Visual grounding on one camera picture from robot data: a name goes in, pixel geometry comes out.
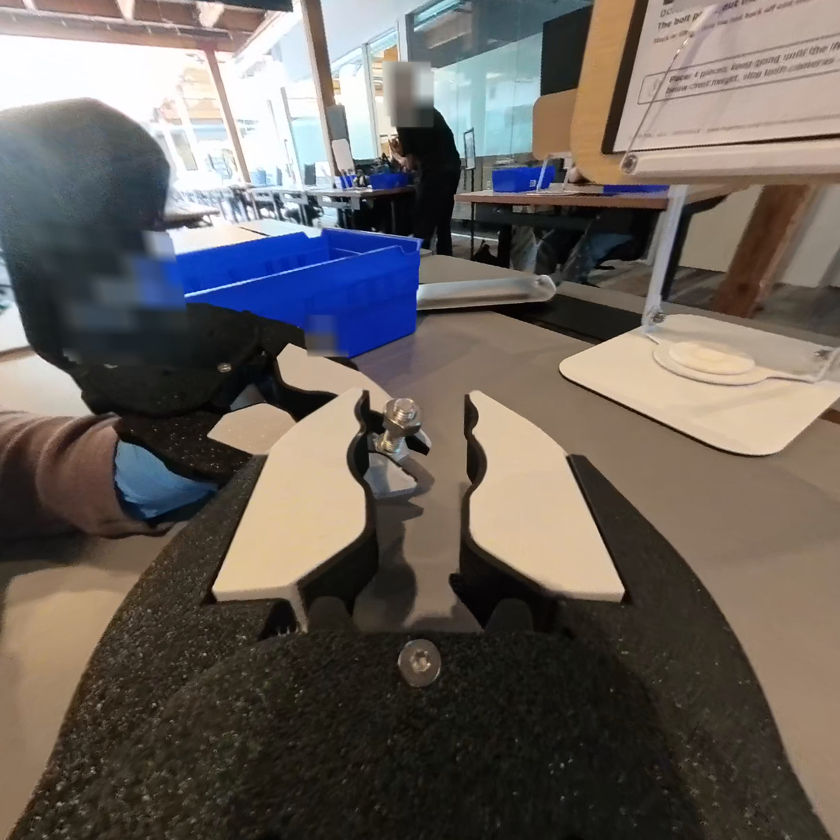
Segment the group of black office chairs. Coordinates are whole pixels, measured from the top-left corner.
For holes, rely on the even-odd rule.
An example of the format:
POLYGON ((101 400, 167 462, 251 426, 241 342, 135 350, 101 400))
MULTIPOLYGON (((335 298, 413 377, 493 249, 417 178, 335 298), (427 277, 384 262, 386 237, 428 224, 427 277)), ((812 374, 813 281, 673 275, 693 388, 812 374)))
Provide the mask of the group of black office chairs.
POLYGON ((235 222, 272 218, 310 227, 319 226, 322 209, 308 193, 276 185, 232 183, 216 189, 214 201, 222 215, 235 222))

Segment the blue plastic bin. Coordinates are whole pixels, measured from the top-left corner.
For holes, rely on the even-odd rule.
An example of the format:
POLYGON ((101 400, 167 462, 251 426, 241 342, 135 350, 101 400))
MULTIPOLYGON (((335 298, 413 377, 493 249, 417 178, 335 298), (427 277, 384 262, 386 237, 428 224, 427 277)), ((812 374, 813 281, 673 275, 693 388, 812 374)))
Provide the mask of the blue plastic bin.
POLYGON ((327 228, 177 255, 185 298, 330 338, 353 358, 414 333, 422 242, 327 228))

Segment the grey metal clamp lever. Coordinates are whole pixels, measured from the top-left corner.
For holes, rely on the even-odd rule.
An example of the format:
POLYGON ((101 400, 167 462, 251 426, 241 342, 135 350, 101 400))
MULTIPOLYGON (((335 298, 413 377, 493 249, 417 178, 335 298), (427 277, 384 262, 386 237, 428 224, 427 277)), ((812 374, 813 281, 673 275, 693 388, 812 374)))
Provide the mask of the grey metal clamp lever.
POLYGON ((550 301, 557 286, 549 276, 504 276, 451 280, 421 285, 416 293, 418 312, 496 308, 550 301))

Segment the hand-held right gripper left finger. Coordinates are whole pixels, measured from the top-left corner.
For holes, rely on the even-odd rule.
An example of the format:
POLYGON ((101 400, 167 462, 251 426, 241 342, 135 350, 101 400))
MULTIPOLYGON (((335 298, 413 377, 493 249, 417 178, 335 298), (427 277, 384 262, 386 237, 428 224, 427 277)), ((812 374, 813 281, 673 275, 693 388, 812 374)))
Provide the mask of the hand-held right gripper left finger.
POLYGON ((270 449, 212 584, 216 602, 284 602, 298 631, 315 601, 351 612, 379 569, 368 390, 353 387, 270 449))

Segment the printed instruction sheet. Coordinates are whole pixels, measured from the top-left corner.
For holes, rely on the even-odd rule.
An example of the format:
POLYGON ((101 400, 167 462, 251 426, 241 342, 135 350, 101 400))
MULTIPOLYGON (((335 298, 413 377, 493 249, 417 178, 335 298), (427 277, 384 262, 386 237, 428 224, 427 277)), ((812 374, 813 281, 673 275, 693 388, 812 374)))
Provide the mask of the printed instruction sheet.
POLYGON ((650 2, 616 154, 838 136, 839 2, 650 2))

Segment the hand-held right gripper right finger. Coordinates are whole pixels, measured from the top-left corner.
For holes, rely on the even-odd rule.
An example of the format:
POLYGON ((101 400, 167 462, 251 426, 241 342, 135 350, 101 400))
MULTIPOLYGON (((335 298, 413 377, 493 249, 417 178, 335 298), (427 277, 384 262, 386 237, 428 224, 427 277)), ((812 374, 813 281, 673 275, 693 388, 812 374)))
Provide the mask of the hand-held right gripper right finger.
POLYGON ((465 548, 537 593, 620 602, 625 586, 569 454, 480 391, 465 396, 465 548))

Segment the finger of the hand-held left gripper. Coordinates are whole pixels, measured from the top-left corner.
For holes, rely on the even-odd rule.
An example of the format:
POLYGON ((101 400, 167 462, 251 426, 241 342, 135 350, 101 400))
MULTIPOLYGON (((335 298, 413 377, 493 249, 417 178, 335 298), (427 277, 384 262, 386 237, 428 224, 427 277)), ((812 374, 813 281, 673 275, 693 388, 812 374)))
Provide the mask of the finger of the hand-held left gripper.
POLYGON ((296 345, 287 345, 276 357, 285 385, 302 392, 340 396, 351 389, 369 393, 371 406, 385 406, 390 394, 366 374, 326 357, 310 355, 296 345))
POLYGON ((326 501, 410 497, 417 481, 388 455, 370 465, 368 402, 330 402, 297 423, 266 403, 225 415, 207 437, 248 455, 266 455, 259 484, 280 488, 281 479, 301 484, 301 494, 326 501))

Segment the beige table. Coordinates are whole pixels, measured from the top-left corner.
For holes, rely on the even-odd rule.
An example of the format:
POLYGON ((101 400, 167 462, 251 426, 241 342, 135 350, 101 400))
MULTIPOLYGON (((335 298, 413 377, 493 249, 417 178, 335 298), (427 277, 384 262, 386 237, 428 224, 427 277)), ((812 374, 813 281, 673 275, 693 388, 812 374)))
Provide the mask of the beige table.
POLYGON ((260 240, 302 234, 317 238, 323 230, 318 227, 292 222, 261 219, 238 224, 220 224, 208 227, 179 227, 168 231, 177 255, 201 250, 221 248, 260 240))

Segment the brown wooden post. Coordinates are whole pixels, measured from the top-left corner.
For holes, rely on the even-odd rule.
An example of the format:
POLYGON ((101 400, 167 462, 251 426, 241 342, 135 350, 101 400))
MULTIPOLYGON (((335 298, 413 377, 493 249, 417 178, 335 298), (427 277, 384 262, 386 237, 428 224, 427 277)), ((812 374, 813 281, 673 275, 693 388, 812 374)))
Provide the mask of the brown wooden post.
POLYGON ((329 186, 339 173, 334 160, 332 136, 329 129, 329 110, 334 105, 333 82, 329 47, 320 1, 300 1, 301 21, 311 68, 314 94, 322 131, 325 160, 329 170, 329 186))
POLYGON ((763 187, 729 270, 710 300, 712 312, 750 319, 763 308, 818 193, 816 185, 763 187))

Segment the wooden work table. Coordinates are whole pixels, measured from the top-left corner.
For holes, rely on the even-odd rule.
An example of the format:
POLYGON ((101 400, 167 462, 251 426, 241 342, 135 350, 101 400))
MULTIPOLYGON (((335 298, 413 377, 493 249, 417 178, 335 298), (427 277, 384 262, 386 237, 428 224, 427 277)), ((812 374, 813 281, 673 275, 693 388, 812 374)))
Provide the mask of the wooden work table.
POLYGON ((397 236, 413 233, 413 185, 345 190, 314 187, 308 193, 321 210, 336 213, 339 228, 397 236))

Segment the wooden side table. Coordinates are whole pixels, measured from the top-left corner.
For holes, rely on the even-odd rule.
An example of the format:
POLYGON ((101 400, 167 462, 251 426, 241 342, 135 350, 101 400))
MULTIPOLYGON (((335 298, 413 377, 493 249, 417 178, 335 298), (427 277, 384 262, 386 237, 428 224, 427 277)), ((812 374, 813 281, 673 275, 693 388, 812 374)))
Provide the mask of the wooden side table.
POLYGON ((476 252, 476 221, 494 228, 564 228, 585 230, 588 222, 583 218, 558 214, 558 208, 592 208, 599 212, 606 209, 664 212, 669 207, 667 191, 602 192, 531 191, 494 192, 492 190, 462 192, 456 195, 457 203, 469 205, 469 256, 476 252))

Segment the silver hex bolt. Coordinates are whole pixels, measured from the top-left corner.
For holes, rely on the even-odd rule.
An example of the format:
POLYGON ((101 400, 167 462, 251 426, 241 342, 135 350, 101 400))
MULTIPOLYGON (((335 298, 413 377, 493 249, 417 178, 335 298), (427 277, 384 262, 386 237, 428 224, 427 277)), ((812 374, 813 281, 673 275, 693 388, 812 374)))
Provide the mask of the silver hex bolt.
POLYGON ((394 461, 402 461, 408 454, 407 439, 415 434, 417 426, 384 425, 384 431, 369 436, 369 451, 394 461))

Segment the black backing board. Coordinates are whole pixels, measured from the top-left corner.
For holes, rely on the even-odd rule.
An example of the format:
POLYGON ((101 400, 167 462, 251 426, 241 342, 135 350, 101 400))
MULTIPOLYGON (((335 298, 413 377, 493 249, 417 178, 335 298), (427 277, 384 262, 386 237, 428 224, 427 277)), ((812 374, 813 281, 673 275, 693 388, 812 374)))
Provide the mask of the black backing board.
POLYGON ((601 152, 603 154, 614 154, 616 152, 616 137, 623 118, 627 92, 633 75, 639 40, 649 4, 649 1, 635 1, 633 4, 633 13, 625 37, 616 84, 602 137, 601 152))

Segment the black wall screen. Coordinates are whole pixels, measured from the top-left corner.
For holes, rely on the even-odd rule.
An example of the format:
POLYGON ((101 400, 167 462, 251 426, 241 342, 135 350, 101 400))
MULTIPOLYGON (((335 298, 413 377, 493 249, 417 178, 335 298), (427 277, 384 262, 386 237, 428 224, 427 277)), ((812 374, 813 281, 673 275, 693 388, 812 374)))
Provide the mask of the black wall screen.
POLYGON ((587 5, 542 24, 540 96, 578 88, 591 21, 587 5))

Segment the person's left forearm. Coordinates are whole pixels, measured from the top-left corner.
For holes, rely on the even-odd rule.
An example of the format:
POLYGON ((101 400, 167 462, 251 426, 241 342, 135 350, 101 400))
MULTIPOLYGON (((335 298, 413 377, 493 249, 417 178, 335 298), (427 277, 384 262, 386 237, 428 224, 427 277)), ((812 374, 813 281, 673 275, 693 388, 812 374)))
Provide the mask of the person's left forearm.
POLYGON ((3 543, 70 532, 158 536, 172 525, 132 518, 114 485, 116 418, 1 412, 3 543))

